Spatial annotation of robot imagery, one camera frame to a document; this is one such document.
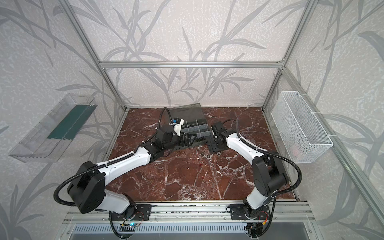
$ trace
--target aluminum frame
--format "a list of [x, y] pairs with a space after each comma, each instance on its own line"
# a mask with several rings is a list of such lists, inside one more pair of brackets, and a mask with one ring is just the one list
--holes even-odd
[[125, 103], [123, 99], [121, 98], [119, 92], [115, 88], [109, 76], [106, 74], [105, 70], [100, 67], [99, 65], [100, 60], [96, 54], [96, 51], [92, 47], [91, 42], [88, 40], [87, 35], [85, 34], [83, 27], [81, 26], [79, 20], [77, 19], [76, 14], [74, 13], [70, 3], [68, 2], [68, 0], [58, 0], [58, 2], [61, 10], [63, 11], [64, 15], [67, 17], [68, 21], [72, 25], [80, 41], [83, 43], [85, 49], [87, 50], [89, 56], [91, 57], [94, 65], [96, 66], [100, 75], [104, 79], [108, 88], [111, 90], [113, 96], [117, 99], [121, 108], [125, 110]]
[[280, 68], [282, 61], [101, 61], [106, 68]]
[[[146, 224], [151, 223], [248, 223], [257, 220], [231, 220], [230, 212], [227, 212], [229, 204], [242, 204], [242, 201], [230, 200], [204, 200], [204, 201], [160, 201], [137, 202], [151, 204], [151, 215]], [[70, 207], [64, 221], [56, 235], [57, 240], [69, 239], [76, 224], [106, 224], [108, 212], [92, 211], [81, 214], [77, 207]], [[319, 234], [316, 231], [316, 220], [307, 202], [277, 200], [273, 222], [303, 222], [309, 236], [316, 239]]]
[[263, 106], [262, 106], [263, 109], [266, 108], [269, 100], [271, 99], [272, 93], [275, 90], [275, 88], [277, 87], [277, 84], [279, 82], [279, 78], [281, 76], [281, 69], [286, 67], [288, 60], [291, 58], [293, 50], [295, 49], [297, 43], [299, 42], [300, 37], [303, 34], [304, 29], [307, 26], [307, 24], [308, 24], [308, 22], [312, 16], [312, 13], [313, 13], [318, 2], [319, 2], [319, 0], [309, 0], [308, 1], [307, 5], [304, 9], [304, 12], [300, 18], [300, 22], [297, 25], [295, 33], [293, 34], [291, 42], [289, 43], [287, 51], [285, 52], [284, 57], [282, 59], [283, 64], [282, 64], [281, 68], [278, 69], [278, 72], [275, 76], [275, 79], [273, 80], [272, 86], [269, 89], [269, 92], [265, 98], [265, 101], [264, 101]]
[[[323, 115], [319, 113], [317, 107], [313, 104], [312, 100], [306, 95], [305, 90], [298, 83], [294, 75], [288, 68], [284, 68], [282, 75], [285, 77], [289, 85], [294, 91], [298, 91], [302, 94], [304, 100], [308, 103], [309, 107], [313, 112], [317, 112], [317, 118], [321, 125], [324, 127], [325, 131], [329, 135], [336, 135], [333, 129], [330, 127], [328, 122], [325, 120]], [[375, 214], [381, 225], [384, 227], [384, 200], [378, 193], [378, 191], [373, 187], [372, 183], [368, 177], [364, 174], [361, 168], [356, 163], [355, 159], [348, 152], [347, 148], [341, 142], [340, 138], [337, 136], [331, 136], [333, 141], [333, 152], [336, 155], [337, 159], [344, 167], [345, 171], [348, 173], [349, 177], [352, 179], [352, 182], [359, 189], [362, 197], [367, 202], [368, 206], [371, 207], [372, 212]]]

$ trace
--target black mounting plate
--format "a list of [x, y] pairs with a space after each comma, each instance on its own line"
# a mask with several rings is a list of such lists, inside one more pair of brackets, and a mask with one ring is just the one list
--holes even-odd
[[[244, 204], [230, 204], [229, 205], [229, 208], [230, 208], [230, 212], [231, 212], [231, 220], [249, 220], [249, 218], [247, 218], [244, 214]], [[265, 220], [266, 218], [266, 214], [263, 213], [266, 212], [269, 214], [269, 207], [268, 205], [267, 206], [262, 206], [261, 210], [260, 210], [260, 213], [258, 214], [259, 217], [260, 217], [260, 220]]]
[[[151, 214], [151, 204], [136, 204], [137, 210], [141, 213], [136, 213], [136, 216], [131, 219], [131, 221], [148, 221], [149, 215]], [[117, 214], [115, 212], [112, 212], [112, 221], [124, 221], [124, 214]]]

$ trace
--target red marble tabletop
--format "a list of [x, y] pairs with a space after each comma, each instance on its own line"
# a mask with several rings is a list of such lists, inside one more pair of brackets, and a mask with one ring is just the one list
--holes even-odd
[[[155, 132], [160, 108], [132, 108], [109, 159], [134, 150]], [[228, 118], [240, 120], [240, 132], [254, 144], [275, 151], [261, 108], [203, 108], [209, 125]], [[233, 121], [225, 123], [235, 129]], [[138, 167], [109, 183], [108, 190], [134, 201], [242, 200], [254, 188], [252, 166], [230, 149], [220, 156], [206, 145], [165, 153], [153, 163]], [[293, 193], [278, 199], [294, 199]]]

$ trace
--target leaf pattern wallpaper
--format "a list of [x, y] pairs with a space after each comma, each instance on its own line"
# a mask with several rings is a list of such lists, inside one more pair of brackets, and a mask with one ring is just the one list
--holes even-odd
[[[0, 238], [54, 239], [68, 208], [55, 187], [98, 162], [123, 115], [55, 1], [0, 1]], [[95, 97], [94, 113], [56, 163], [22, 163], [9, 151], [68, 93]]]
[[[372, 185], [384, 197], [384, 1], [334, 0], [318, 4], [288, 63]], [[277, 144], [284, 151], [270, 112]], [[384, 230], [331, 150], [301, 164], [299, 186], [325, 239], [384, 239]]]
[[[70, 1], [102, 61], [279, 61], [306, 0]], [[108, 69], [127, 106], [261, 106], [277, 69]]]

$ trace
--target gray leaf pattern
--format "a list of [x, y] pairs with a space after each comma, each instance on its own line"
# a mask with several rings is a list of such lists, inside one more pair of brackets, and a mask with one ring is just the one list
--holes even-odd
[[37, 196], [39, 196], [46, 190], [59, 185], [56, 183], [48, 184], [35, 192], [35, 189], [37, 188], [39, 183], [43, 180], [44, 176], [46, 175], [46, 173], [48, 172], [51, 166], [52, 166], [52, 163], [46, 164], [46, 166], [29, 183], [29, 185], [24, 190], [24, 192], [22, 193], [19, 199], [17, 199], [19, 189], [18, 189], [18, 186], [15, 185], [15, 188], [11, 196], [9, 214], [6, 213], [5, 209], [2, 207], [0, 203], [0, 234], [1, 236], [7, 236], [8, 240], [32, 239], [28, 231], [25, 230], [23, 226], [19, 226], [19, 224], [25, 221], [35, 219], [37, 217], [43, 217], [44, 215], [32, 214], [27, 217], [24, 217], [21, 220], [19, 220], [19, 218], [22, 212], [26, 209], [26, 207], [30, 203], [32, 203]]
[[[39, 0], [38, 2], [33, 0], [25, 0], [25, 2], [27, 2], [27, 4], [21, 5], [19, 1], [14, 0], [17, 11], [14, 9], [0, 7], [0, 15], [5, 17], [0, 19], [0, 25], [14, 25], [12, 27], [19, 27], [22, 31], [42, 43], [42, 46], [44, 46], [43, 50], [46, 58], [52, 67], [54, 67], [55, 62], [51, 58], [51, 53], [54, 52], [57, 45], [60, 45], [60, 47], [64, 47], [69, 54], [75, 54], [76, 57], [83, 61], [85, 63], [85, 67], [88, 66], [91, 71], [99, 74], [93, 63], [88, 61], [88, 56], [81, 55], [73, 46], [62, 40], [62, 35], [60, 35], [60, 32], [53, 32], [51, 30], [50, 18], [61, 13], [61, 9], [58, 6], [54, 7], [52, 14], [50, 14], [46, 11], [43, 0]], [[36, 19], [29, 19], [25, 15], [23, 10], [25, 5], [27, 5], [29, 8], [34, 8], [36, 13], [40, 14], [41, 17], [38, 22], [34, 22]], [[95, 3], [93, 1], [89, 1], [86, 5], [91, 14], [76, 8], [75, 11], [78, 14], [82, 13], [90, 18], [94, 17], [95, 20], [100, 19], [101, 24], [106, 24], [106, 20], [103, 18], [103, 16], [101, 16], [100, 11], [94, 8]], [[106, 113], [109, 121], [98, 121], [99, 116], [94, 112], [94, 123], [84, 125], [80, 132], [80, 134], [89, 136], [90, 139], [96, 140], [92, 145], [92, 142], [90, 142], [91, 146], [83, 153], [83, 156], [88, 154], [88, 159], [95, 162], [97, 160], [101, 160], [101, 156], [105, 153], [105, 150], [112, 136], [111, 130], [115, 130], [120, 117], [122, 116], [122, 112], [121, 107], [116, 102], [116, 99], [109, 94], [109, 91], [107, 91], [104, 82], [101, 81], [101, 84], [98, 85], [81, 71], [78, 72], [78, 75], [80, 77], [84, 77], [84, 79], [86, 79], [89, 84], [71, 84], [62, 86], [56, 90], [67, 92], [78, 89], [91, 89], [93, 90], [92, 95], [98, 95], [101, 99], [99, 108], [103, 108], [102, 111]], [[113, 103], [112, 108], [110, 105], [107, 105], [107, 101]], [[0, 122], [0, 134], [4, 133], [8, 128], [9, 126], [5, 122]], [[46, 164], [46, 166], [33, 178], [33, 180], [24, 190], [19, 189], [18, 185], [14, 186], [9, 201], [9, 212], [6, 212], [4, 202], [0, 202], [0, 235], [4, 236], [7, 240], [31, 239], [30, 233], [24, 228], [25, 224], [28, 221], [33, 221], [35, 219], [44, 217], [44, 215], [40, 213], [35, 213], [23, 217], [21, 216], [24, 210], [29, 207], [30, 204], [38, 196], [40, 196], [45, 191], [58, 186], [57, 183], [50, 183], [42, 186], [41, 188], [38, 188], [51, 165], [52, 163]]]
[[[322, 80], [320, 81], [320, 88], [317, 94], [315, 93], [313, 101], [315, 104], [318, 104], [323, 97], [330, 97], [325, 96], [323, 92], [324, 86], [326, 86], [327, 84], [327, 79], [332, 70], [333, 62], [340, 55], [340, 53], [336, 54], [337, 48], [341, 47], [341, 45], [338, 43], [340, 43], [340, 40], [347, 34], [354, 34], [355, 36], [365, 39], [376, 50], [378, 56], [380, 57], [380, 60], [384, 62], [384, 38], [382, 36], [380, 36], [374, 31], [364, 31], [358, 34], [353, 32], [353, 30], [355, 30], [362, 22], [364, 22], [366, 19], [369, 19], [369, 17], [372, 16], [374, 13], [377, 13], [377, 11], [384, 6], [384, 1], [380, 1], [372, 8], [370, 8], [369, 11], [364, 12], [365, 1], [358, 0], [356, 2], [358, 10], [356, 11], [356, 18], [354, 18], [355, 22], [352, 22], [350, 25], [348, 25], [350, 27], [345, 31], [341, 31], [340, 26], [344, 24], [342, 14], [346, 10], [350, 10], [350, 8], [352, 8], [352, 3], [352, 0], [335, 0], [334, 3], [328, 1], [319, 1], [319, 4], [332, 8], [330, 11], [331, 14], [329, 19], [327, 20], [328, 25], [325, 29], [325, 36], [322, 36], [323, 39], [319, 40], [308, 53], [313, 52], [318, 47], [321, 41], [322, 45], [324, 46], [328, 39], [332, 40], [328, 46], [326, 45], [325, 47], [323, 47], [323, 49], [316, 50], [316, 52], [326, 51], [328, 61], [325, 67], [325, 71], [322, 75]], [[296, 64], [292, 64], [292, 67], [294, 68], [296, 66], [297, 81], [302, 84], [303, 77], [300, 74], [298, 60], [300, 59], [297, 59]], [[308, 87], [306, 89], [307, 93], [309, 92], [311, 83], [313, 81], [314, 79], [309, 81]], [[336, 122], [337, 124], [339, 124], [339, 126], [348, 126], [352, 128], [360, 136], [350, 137], [345, 133], [336, 132], [337, 136], [341, 139], [343, 144], [348, 149], [358, 151], [365, 155], [365, 164], [364, 167], [362, 167], [362, 170], [367, 176], [371, 175], [375, 164], [381, 166], [382, 169], [380, 170], [384, 170], [384, 154], [380, 152], [380, 149], [383, 147], [384, 144], [384, 132], [374, 132], [368, 127], [368, 125], [366, 125], [366, 122], [363, 124], [355, 119], [338, 113], [327, 113], [323, 114], [323, 116], [327, 120]], [[384, 239], [384, 235], [382, 234], [382, 232], [378, 232], [377, 230], [366, 226], [369, 222], [368, 217], [370, 214], [372, 214], [370, 208], [366, 209], [366, 212], [361, 219], [356, 220], [356, 217], [354, 217], [353, 220], [351, 220], [357, 210], [357, 203], [359, 197], [359, 190], [353, 185], [352, 180], [347, 174], [347, 172], [344, 171], [341, 183], [337, 189], [337, 196], [332, 214], [324, 219], [317, 220], [317, 223], [321, 226], [339, 224], [351, 229], [356, 234], [361, 235], [366, 239]]]
[[[119, 9], [113, 8], [120, 22], [121, 27], [127, 30], [126, 36], [121, 36], [120, 34], [117, 33], [115, 29], [113, 29], [110, 26], [110, 24], [108, 23], [108, 20], [105, 20], [106, 18], [103, 16], [101, 10], [97, 6], [97, 4], [95, 4], [93, 1], [92, 1], [92, 4], [91, 4], [91, 1], [86, 1], [86, 0], [81, 2], [83, 7], [87, 9], [87, 14], [84, 12], [76, 11], [77, 8], [74, 8], [74, 10], [78, 15], [88, 18], [96, 23], [103, 25], [103, 27], [106, 27], [109, 31], [111, 31], [113, 35], [117, 36], [117, 38], [123, 44], [123, 46], [110, 50], [103, 57], [104, 61], [109, 61], [111, 58], [113, 58], [117, 54], [122, 54], [122, 53], [124, 54], [124, 57], [122, 58], [123, 61], [143, 61], [144, 56], [151, 56], [161, 61], [169, 61], [166, 57], [158, 53], [145, 51], [145, 48], [146, 48], [147, 36], [152, 31], [152, 29], [156, 26], [159, 17], [161, 16], [162, 12], [166, 9], [166, 6], [170, 2], [171, 0], [165, 0], [158, 6], [156, 13], [151, 20], [150, 25], [146, 29], [144, 29], [144, 27], [142, 26], [142, 23], [139, 20], [142, 18], [143, 15], [147, 14], [149, 10], [140, 9], [141, 5], [139, 0], [134, 1], [131, 15], [127, 15], [127, 14], [124, 15], [119, 11]], [[211, 57], [214, 58], [214, 61], [217, 61], [220, 51], [226, 46], [230, 46], [230, 45], [242, 45], [249, 48], [258, 48], [260, 50], [266, 49], [265, 46], [262, 46], [258, 43], [254, 43], [248, 39], [235, 38], [235, 37], [240, 31], [242, 31], [246, 26], [248, 26], [253, 19], [255, 19], [258, 16], [258, 14], [269, 4], [270, 1], [269, 0], [265, 1], [257, 9], [250, 12], [241, 21], [237, 22], [232, 29], [228, 29], [229, 24], [231, 23], [232, 12], [233, 12], [233, 8], [236, 5], [236, 2], [237, 2], [236, 0], [232, 0], [230, 3], [230, 9], [229, 9], [220, 39], [210, 43], [204, 50], [194, 50], [190, 42], [190, 36], [187, 29], [185, 29], [183, 26], [180, 27], [180, 34], [184, 38], [185, 45], [188, 49], [187, 61], [207, 61]], [[272, 15], [269, 19], [272, 19], [276, 15], [279, 15], [280, 13], [285, 12], [287, 10], [293, 9], [294, 12], [298, 11], [299, 9], [305, 7], [305, 5], [306, 5], [306, 0], [298, 1], [293, 5], [289, 5], [279, 10], [277, 13]], [[283, 19], [280, 20], [279, 23], [283, 22], [292, 13], [293, 12], [288, 13], [287, 16], [285, 16]], [[244, 54], [245, 53], [241, 54], [237, 59], [234, 59], [234, 61], [239, 61], [244, 56]], [[121, 93], [121, 89], [119, 89], [118, 83], [122, 81], [122, 79], [120, 79], [122, 70], [117, 70], [117, 71], [118, 71], [118, 74], [116, 77], [116, 87]], [[178, 81], [181, 80], [184, 83], [180, 89], [173, 91], [173, 93], [185, 94], [186, 97], [188, 97], [192, 101], [192, 103], [197, 103], [206, 97], [212, 96], [213, 94], [215, 94], [219, 86], [223, 91], [225, 87], [230, 87], [230, 86], [240, 91], [241, 86], [237, 82], [244, 81], [244, 79], [242, 79], [241, 77], [235, 78], [235, 76], [232, 79], [225, 79], [224, 76], [230, 71], [229, 69], [222, 70], [222, 69], [216, 69], [216, 68], [209, 68], [209, 69], [185, 68], [184, 69], [186, 73], [185, 79], [181, 79], [180, 77], [178, 77], [177, 73], [174, 72], [174, 70], [172, 74], [170, 74], [169, 76], [166, 76], [161, 71], [158, 72], [150, 68], [137, 69], [137, 71], [143, 76], [143, 78], [151, 82], [154, 87], [161, 89], [169, 106], [172, 105], [169, 90], [172, 84], [174, 83], [174, 80], [178, 80]], [[198, 77], [203, 78], [204, 80], [203, 86], [200, 83], [195, 81]], [[132, 103], [128, 102], [126, 99], [126, 104], [130, 106]]]

